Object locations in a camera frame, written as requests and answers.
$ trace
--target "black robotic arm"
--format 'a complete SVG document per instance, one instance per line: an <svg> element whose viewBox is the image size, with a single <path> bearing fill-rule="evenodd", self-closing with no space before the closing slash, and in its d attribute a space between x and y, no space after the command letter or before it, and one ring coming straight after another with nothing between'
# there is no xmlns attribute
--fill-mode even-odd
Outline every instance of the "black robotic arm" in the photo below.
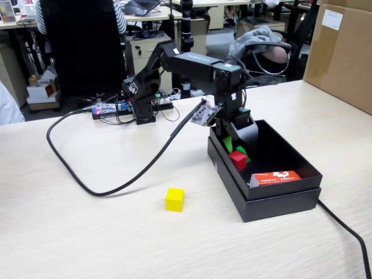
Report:
<svg viewBox="0 0 372 279"><path fill-rule="evenodd" d="M231 136L233 145L245 145L254 151L258 128L251 111L242 108L242 90L249 77L243 68L192 52L179 53L173 40L160 42L147 65L130 84L123 84L123 94L133 104L134 114L142 119L153 116L151 102L160 87L159 69L207 83L215 104L221 107L215 116L217 135Z"/></svg>

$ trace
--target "circuit board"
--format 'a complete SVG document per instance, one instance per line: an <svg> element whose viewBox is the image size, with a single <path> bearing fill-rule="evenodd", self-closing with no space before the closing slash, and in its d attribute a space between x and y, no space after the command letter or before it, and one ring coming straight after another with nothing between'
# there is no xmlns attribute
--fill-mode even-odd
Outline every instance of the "circuit board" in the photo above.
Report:
<svg viewBox="0 0 372 279"><path fill-rule="evenodd" d="M200 107L200 109L194 113L190 121L201 126L207 126L208 123L216 116L221 107L211 106L209 103L206 103Z"/></svg>

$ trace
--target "open black box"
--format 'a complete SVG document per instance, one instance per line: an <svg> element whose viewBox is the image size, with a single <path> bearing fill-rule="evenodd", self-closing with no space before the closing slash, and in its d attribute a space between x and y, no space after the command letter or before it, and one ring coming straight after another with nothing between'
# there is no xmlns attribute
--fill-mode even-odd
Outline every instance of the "open black box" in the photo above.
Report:
<svg viewBox="0 0 372 279"><path fill-rule="evenodd" d="M210 128L208 155L244 222L313 209L320 195L321 173L264 120L256 121L260 153L238 171L216 128ZM300 180L250 188L254 173L294 170Z"/></svg>

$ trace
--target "red packaging box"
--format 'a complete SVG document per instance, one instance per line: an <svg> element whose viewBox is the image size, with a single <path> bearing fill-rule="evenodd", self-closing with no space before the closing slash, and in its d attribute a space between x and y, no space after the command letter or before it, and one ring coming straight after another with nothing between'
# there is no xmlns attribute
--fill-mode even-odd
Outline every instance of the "red packaging box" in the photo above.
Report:
<svg viewBox="0 0 372 279"><path fill-rule="evenodd" d="M273 173L255 173L251 177L250 187L255 188L275 183L283 183L301 178L293 170L291 171L276 171Z"/></svg>

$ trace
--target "striped shirt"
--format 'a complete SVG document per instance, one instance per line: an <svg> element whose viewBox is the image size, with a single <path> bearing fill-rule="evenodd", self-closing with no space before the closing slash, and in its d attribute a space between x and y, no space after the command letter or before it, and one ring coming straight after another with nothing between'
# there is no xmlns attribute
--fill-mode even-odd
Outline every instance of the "striped shirt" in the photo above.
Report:
<svg viewBox="0 0 372 279"><path fill-rule="evenodd" d="M117 1L114 1L114 10L116 15L117 29L119 34L123 34L126 31L126 18L124 17L121 7ZM36 14L37 14L37 28L41 34L47 34L47 28L45 27L44 17L42 16L40 0L36 2Z"/></svg>

